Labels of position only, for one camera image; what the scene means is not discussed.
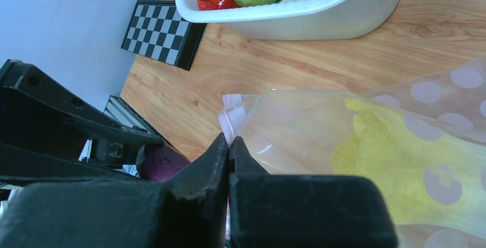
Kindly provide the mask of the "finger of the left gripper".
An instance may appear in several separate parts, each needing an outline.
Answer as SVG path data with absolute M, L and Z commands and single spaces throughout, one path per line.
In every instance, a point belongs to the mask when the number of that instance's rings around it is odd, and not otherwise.
M 133 181 L 114 166 L 163 142 L 106 116 L 35 65 L 7 60 L 1 67 L 2 183 Z

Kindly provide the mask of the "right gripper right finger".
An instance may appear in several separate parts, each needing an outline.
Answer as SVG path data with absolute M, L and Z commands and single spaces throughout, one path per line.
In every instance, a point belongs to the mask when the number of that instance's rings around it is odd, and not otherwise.
M 397 247 L 382 194 L 369 179 L 271 175 L 241 137 L 229 149 L 232 247 Z

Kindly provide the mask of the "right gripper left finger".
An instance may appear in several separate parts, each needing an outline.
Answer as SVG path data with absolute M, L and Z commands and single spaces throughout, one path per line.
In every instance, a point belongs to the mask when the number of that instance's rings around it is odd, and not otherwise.
M 36 183 L 1 219 L 2 247 L 223 247 L 229 147 L 209 148 L 165 183 Z

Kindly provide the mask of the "purple toy eggplant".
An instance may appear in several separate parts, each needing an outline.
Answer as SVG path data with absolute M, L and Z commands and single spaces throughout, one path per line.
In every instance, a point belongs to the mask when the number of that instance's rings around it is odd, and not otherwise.
M 138 152 L 136 168 L 140 178 L 166 182 L 186 168 L 191 161 L 167 144 L 147 144 Z

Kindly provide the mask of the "yellow toy cabbage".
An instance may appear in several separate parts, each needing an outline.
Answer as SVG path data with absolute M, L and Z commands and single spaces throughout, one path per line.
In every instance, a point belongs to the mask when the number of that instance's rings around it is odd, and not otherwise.
M 354 114 L 353 130 L 332 152 L 335 173 L 371 179 L 398 225 L 485 228 L 483 145 L 447 133 L 424 140 L 400 111 L 356 98 L 344 104 Z

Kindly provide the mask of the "clear pink zip bag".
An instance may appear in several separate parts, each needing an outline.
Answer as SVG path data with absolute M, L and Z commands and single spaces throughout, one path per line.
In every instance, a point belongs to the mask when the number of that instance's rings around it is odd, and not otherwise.
M 227 94 L 218 115 L 272 174 L 364 176 L 401 247 L 485 246 L 485 58 L 356 95 Z

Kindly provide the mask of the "white plastic basket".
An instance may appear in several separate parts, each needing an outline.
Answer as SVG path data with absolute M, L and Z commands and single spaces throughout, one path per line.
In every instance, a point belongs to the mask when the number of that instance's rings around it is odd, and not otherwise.
M 218 23 L 255 40 L 338 40 L 363 36 L 383 24 L 399 0 L 303 0 L 200 11 L 197 0 L 175 0 L 193 23 Z

